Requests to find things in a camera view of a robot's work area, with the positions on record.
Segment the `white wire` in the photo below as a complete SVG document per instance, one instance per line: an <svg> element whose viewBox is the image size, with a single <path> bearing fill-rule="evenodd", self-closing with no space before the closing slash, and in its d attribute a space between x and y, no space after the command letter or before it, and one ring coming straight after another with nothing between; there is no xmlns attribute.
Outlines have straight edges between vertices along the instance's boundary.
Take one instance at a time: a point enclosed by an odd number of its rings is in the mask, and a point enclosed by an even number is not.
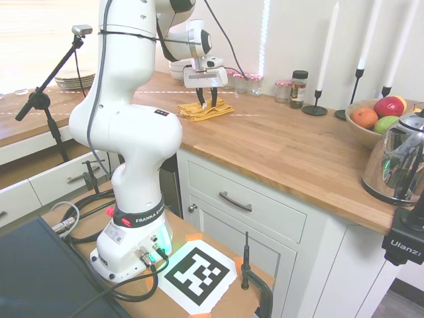
<svg viewBox="0 0 424 318"><path fill-rule="evenodd" d="M55 208L63 205L63 204L68 204L68 205L72 206L75 209L75 211L77 212L77 218L75 220L74 225L72 225L72 227L69 230L67 230L65 233L62 233L60 235L60 237L65 238L74 230L74 228L76 228L78 221L80 220L80 209L78 209L77 206L75 204L73 204L72 202L62 201L62 202L58 202L55 205L53 205L53 207L50 209L50 212L53 211Z"/></svg>

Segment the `wooden table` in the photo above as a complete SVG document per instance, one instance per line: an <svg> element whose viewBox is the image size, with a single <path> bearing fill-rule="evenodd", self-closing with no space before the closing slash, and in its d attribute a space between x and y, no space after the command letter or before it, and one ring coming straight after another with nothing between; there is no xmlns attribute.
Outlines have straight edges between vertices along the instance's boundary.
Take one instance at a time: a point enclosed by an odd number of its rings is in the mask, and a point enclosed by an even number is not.
<svg viewBox="0 0 424 318"><path fill-rule="evenodd" d="M134 103L173 113L178 112L178 104L197 101L192 89L158 72L138 90ZM57 94L66 105L53 107L53 113L61 107L67 107L66 113L70 113L71 104L77 105L82 98L80 93ZM182 148L369 229L387 233L394 207L367 194L360 185L370 152L352 139L347 124L335 118L332 110L326 116L312 117L265 95L252 97L221 91L219 96L235 112L198 123L180 115ZM0 112L8 105L8 98L0 101ZM14 113L21 105L7 107ZM28 116L28 124L27 119L16 123L11 116L1 116L0 146L46 131L45 120L35 119L36 115ZM59 121L59 125L66 123L67 117Z"/></svg>
<svg viewBox="0 0 424 318"><path fill-rule="evenodd" d="M101 191L105 191L111 188L110 182L103 184L100 187ZM80 200L81 198L93 194L94 192L88 192L81 197L78 197L74 202ZM102 199L96 202L91 203L85 207L82 213L85 213L95 207L100 206L110 199ZM64 212L68 207L57 208L53 212L49 212L43 216L44 220L50 225L54 226L59 223ZM186 242L186 235L196 234L199 232L195 227L191 226L189 223L183 221L179 217L175 216L169 211L166 211L166 217L172 227L174 232L174 237L172 239L172 250L176 252L181 246ZM73 235L75 237L86 237L90 234L96 233L103 229L107 222L109 222L110 217L106 215L104 210L101 210L93 215L90 215L78 223L78 226L75 228ZM240 256L236 255L233 251L229 250L222 244L219 244L211 237L203 234L203 240L216 248L224 255L233 259L234 257ZM78 250L85 256L89 257L90 252L95 248L95 242L80 244L77 245ZM252 266L252 271L259 275L269 286L272 286L274 279L265 274L263 271L259 270L255 266ZM216 318L247 318L252 317L254 311L259 304L259 291L251 287L248 290L242 290L241 279L237 278L229 287L227 292L218 302L218 304L212 309L212 317ZM124 285L118 289L120 292L141 295L146 293L148 290L144 282L133 282L128 285ZM157 317L172 317L172 318L188 318L189 315L187 312L182 309L177 303L175 303L171 298L169 298L160 288L157 289L156 293L147 301L141 303L128 303L125 301L120 301L120 304L128 311L128 313L134 318L157 318Z"/></svg>

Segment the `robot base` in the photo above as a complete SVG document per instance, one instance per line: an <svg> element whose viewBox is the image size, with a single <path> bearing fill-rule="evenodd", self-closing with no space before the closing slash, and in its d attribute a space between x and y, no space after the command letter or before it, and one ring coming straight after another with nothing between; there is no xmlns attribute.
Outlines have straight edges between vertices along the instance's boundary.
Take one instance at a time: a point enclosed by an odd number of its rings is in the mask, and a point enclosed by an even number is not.
<svg viewBox="0 0 424 318"><path fill-rule="evenodd" d="M146 265L144 265L141 260L138 260L134 263L133 266L131 266L127 270L121 273L114 273L110 271L105 265L103 265L96 248L90 254L90 261L91 265L94 267L96 272L100 274L101 277L113 283L121 283L124 280L132 278L138 273L141 273L146 270Z"/></svg>
<svg viewBox="0 0 424 318"><path fill-rule="evenodd" d="M120 283L146 270L136 251L149 253L153 263L162 259L154 245L172 253L172 229L165 214L149 225L135 229L120 227L113 220L97 238L97 248L90 254L96 272L106 280Z"/></svg>

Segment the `green apple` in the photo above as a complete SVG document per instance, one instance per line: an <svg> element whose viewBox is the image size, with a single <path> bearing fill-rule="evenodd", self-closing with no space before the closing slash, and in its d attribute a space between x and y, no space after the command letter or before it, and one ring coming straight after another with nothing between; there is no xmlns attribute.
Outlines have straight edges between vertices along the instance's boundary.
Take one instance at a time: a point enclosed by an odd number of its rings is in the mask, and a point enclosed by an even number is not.
<svg viewBox="0 0 424 318"><path fill-rule="evenodd" d="M374 131L378 134L384 134L389 127L399 120L398 116L386 116L381 118L374 126Z"/></svg>

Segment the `cabinet door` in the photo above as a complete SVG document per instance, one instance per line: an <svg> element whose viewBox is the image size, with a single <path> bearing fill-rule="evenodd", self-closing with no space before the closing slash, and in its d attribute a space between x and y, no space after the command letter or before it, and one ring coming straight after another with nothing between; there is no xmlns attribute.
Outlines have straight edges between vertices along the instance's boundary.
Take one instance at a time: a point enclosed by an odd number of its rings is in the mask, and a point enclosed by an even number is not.
<svg viewBox="0 0 424 318"><path fill-rule="evenodd" d="M197 197L190 196L190 205L195 205L193 213L185 207L185 218L210 235L221 244L227 246L238 255L243 255L245 232L249 232L250 263L259 267L275 278L272 288L274 293L273 318L280 318L286 300L286 294L292 275L296 252L253 228L230 217L226 213L212 207Z"/></svg>
<svg viewBox="0 0 424 318"><path fill-rule="evenodd" d="M0 190L0 227L41 207L28 180Z"/></svg>

